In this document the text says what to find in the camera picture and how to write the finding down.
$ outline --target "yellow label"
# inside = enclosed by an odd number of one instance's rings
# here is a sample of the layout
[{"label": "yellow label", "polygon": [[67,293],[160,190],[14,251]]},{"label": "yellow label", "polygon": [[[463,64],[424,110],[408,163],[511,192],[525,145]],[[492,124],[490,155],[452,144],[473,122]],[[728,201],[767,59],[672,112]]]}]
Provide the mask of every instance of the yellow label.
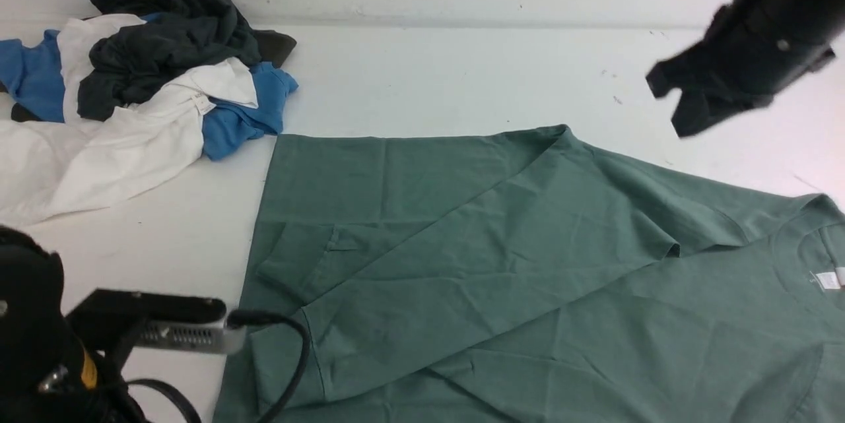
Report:
[{"label": "yellow label", "polygon": [[94,360],[91,360],[91,356],[88,355],[88,352],[85,349],[82,349],[82,354],[84,354],[84,362],[82,363],[82,375],[81,377],[82,384],[88,390],[97,386],[97,365],[94,363]]}]

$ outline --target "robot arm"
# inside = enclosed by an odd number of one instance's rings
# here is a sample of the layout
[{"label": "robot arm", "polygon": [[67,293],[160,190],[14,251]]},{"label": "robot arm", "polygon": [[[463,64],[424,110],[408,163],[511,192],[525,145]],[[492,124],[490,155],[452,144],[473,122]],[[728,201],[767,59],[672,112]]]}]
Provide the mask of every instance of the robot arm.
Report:
[{"label": "robot arm", "polygon": [[259,423],[277,417],[302,378],[310,338],[283,315],[214,298],[119,290],[95,290],[62,315],[63,289],[59,255],[0,225],[0,423],[150,423],[127,390],[133,385],[156,390],[186,423],[200,423],[175,387],[125,381],[123,365],[135,347],[233,354],[247,326],[286,324],[302,337],[296,371]]},{"label": "robot arm", "polygon": [[680,137],[705,131],[774,96],[835,58],[845,0],[733,0],[705,37],[646,77],[656,98],[681,90],[672,123]]}]

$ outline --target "cloth tag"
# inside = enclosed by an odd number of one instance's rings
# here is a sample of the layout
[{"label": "cloth tag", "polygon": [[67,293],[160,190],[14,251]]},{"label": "cloth tag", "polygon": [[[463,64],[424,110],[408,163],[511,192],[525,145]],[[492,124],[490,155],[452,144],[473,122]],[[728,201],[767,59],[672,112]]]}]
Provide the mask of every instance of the cloth tag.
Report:
[{"label": "cloth tag", "polygon": [[819,280],[822,290],[841,290],[842,288],[842,285],[839,283],[839,278],[836,276],[836,272],[829,271],[826,273],[815,273],[815,278]]},{"label": "cloth tag", "polygon": [[208,96],[203,95],[202,93],[196,93],[192,95],[191,99],[193,100],[194,106],[197,107],[199,114],[205,115],[206,113],[214,109],[215,105],[213,104],[213,102],[209,100]]}]

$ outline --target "green shirt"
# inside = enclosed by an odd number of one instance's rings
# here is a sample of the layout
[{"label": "green shirt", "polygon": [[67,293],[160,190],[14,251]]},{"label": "green shirt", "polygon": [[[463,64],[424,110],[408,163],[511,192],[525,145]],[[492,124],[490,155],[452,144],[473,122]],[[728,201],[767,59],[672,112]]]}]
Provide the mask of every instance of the green shirt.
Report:
[{"label": "green shirt", "polygon": [[[312,357],[280,421],[845,420],[845,219],[598,149],[283,135],[241,307]],[[216,423],[278,398],[300,340],[251,333]]]}]

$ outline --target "black cable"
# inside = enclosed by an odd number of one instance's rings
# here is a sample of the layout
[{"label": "black cable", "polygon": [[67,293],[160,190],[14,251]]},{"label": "black cable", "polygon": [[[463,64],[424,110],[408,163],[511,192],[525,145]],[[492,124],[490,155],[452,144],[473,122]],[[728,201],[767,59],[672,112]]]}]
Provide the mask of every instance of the black cable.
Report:
[{"label": "black cable", "polygon": [[275,404],[269,407],[267,413],[263,414],[256,422],[271,423],[271,421],[274,420],[282,410],[284,410],[284,407],[290,401],[290,398],[293,397],[293,393],[296,392],[296,387],[298,387],[300,381],[302,381],[302,375],[305,373],[305,365],[308,363],[308,355],[311,352],[311,338],[308,336],[308,330],[305,330],[305,326],[302,326],[302,324],[299,324],[284,315],[266,311],[248,311],[248,309],[236,309],[235,311],[232,311],[232,314],[230,314],[229,318],[226,319],[226,324],[233,327],[286,324],[288,327],[292,327],[292,329],[295,330],[302,338],[302,350],[299,353],[299,361],[296,363],[296,369],[293,371],[293,377],[290,378],[290,381],[287,383],[287,387],[284,392],[281,393],[279,399],[275,401]]},{"label": "black cable", "polygon": [[[305,373],[305,365],[308,363],[308,356],[311,352],[311,338],[308,336],[308,330],[305,326],[297,323],[289,317],[281,314],[275,314],[268,311],[250,311],[249,309],[236,309],[230,313],[226,318],[226,324],[230,327],[243,326],[271,326],[274,324],[285,324],[292,327],[296,333],[302,338],[302,351],[299,354],[299,361],[296,363],[296,369],[293,371],[293,377],[287,383],[287,387],[275,403],[267,410],[267,413],[261,415],[256,423],[271,423],[284,410],[284,407],[290,402],[293,393],[296,392],[296,387],[302,381],[302,375]],[[176,406],[179,413],[182,414],[187,423],[201,423],[199,414],[191,405],[190,401],[184,397],[175,387],[160,380],[150,378],[141,378],[130,381],[116,381],[100,387],[92,388],[91,390],[84,390],[84,392],[108,392],[118,388],[126,388],[133,385],[140,385],[150,387],[158,393],[164,395],[171,403]]]}]

